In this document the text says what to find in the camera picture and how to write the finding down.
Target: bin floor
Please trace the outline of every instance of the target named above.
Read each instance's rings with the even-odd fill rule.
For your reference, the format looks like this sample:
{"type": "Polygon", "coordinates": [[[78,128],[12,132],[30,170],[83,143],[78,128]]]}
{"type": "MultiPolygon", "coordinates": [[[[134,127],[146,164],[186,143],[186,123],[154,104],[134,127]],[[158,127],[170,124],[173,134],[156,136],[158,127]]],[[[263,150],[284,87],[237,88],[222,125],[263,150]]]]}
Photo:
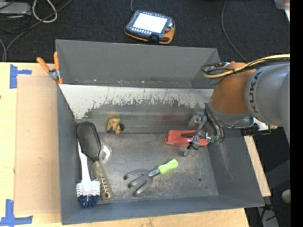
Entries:
{"type": "Polygon", "coordinates": [[[200,147],[194,157],[184,157],[186,148],[165,144],[164,133],[98,134],[112,150],[103,168],[114,192],[113,198],[99,201],[99,204],[218,195],[208,153],[211,144],[200,147]],[[136,188],[129,189],[127,185],[137,177],[124,180],[124,175],[138,169],[151,171],[171,159],[178,161],[178,168],[155,176],[149,188],[133,197],[136,188]]]}

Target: metal rake tines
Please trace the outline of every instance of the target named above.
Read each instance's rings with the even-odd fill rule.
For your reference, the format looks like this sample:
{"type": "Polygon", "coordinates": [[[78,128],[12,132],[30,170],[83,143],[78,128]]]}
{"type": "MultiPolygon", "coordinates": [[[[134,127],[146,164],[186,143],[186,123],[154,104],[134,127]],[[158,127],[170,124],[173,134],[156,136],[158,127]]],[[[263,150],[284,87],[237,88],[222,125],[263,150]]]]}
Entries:
{"type": "Polygon", "coordinates": [[[153,183],[153,178],[148,176],[149,173],[150,173],[150,171],[142,169],[142,170],[132,171],[124,176],[124,180],[126,180],[128,178],[138,175],[138,178],[131,181],[127,185],[128,188],[132,188],[132,187],[142,184],[141,187],[139,187],[136,191],[133,192],[134,197],[137,196],[138,194],[142,193],[147,188],[149,188],[151,186],[151,184],[153,183]]]}

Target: white cable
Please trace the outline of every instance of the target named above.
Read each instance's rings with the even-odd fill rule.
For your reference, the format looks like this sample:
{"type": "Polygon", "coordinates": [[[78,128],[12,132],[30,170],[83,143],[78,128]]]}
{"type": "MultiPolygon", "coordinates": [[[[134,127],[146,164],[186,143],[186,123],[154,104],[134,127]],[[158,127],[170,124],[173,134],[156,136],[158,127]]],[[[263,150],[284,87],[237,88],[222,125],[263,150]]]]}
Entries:
{"type": "MultiPolygon", "coordinates": [[[[32,6],[32,11],[33,11],[33,15],[34,15],[34,17],[36,18],[36,19],[38,19],[39,21],[41,21],[42,19],[41,18],[39,18],[38,16],[37,16],[37,14],[35,13],[35,7],[36,7],[36,4],[37,4],[37,1],[38,0],[35,0],[34,1],[34,3],[33,3],[33,6],[32,6]]],[[[54,12],[55,12],[55,17],[53,18],[53,19],[51,19],[51,20],[44,20],[44,21],[42,21],[43,23],[52,23],[52,22],[54,22],[56,19],[57,19],[57,17],[58,17],[58,15],[57,15],[57,10],[56,10],[56,8],[54,7],[54,5],[52,4],[52,2],[50,1],[50,0],[46,0],[48,3],[49,3],[49,5],[52,7],[52,9],[54,10],[54,12]]]]}

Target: cardboard sheet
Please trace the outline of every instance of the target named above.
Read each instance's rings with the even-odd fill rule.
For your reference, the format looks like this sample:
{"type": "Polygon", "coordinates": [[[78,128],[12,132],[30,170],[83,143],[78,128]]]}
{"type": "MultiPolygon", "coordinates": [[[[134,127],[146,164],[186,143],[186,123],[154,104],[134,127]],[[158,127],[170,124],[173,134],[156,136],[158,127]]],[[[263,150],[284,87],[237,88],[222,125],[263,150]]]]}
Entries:
{"type": "Polygon", "coordinates": [[[18,75],[15,215],[60,212],[56,86],[18,75]]]}

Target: white brush handle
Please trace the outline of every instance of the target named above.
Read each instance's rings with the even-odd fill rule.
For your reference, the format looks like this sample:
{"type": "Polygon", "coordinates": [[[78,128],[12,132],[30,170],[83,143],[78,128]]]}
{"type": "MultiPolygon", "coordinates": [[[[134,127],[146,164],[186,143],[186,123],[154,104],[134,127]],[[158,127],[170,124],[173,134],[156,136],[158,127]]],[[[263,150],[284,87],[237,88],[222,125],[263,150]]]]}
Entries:
{"type": "Polygon", "coordinates": [[[82,152],[79,140],[78,140],[78,152],[79,152],[81,168],[82,168],[82,182],[88,183],[91,180],[90,180],[90,176],[89,176],[89,167],[87,164],[87,156],[82,152]]]}

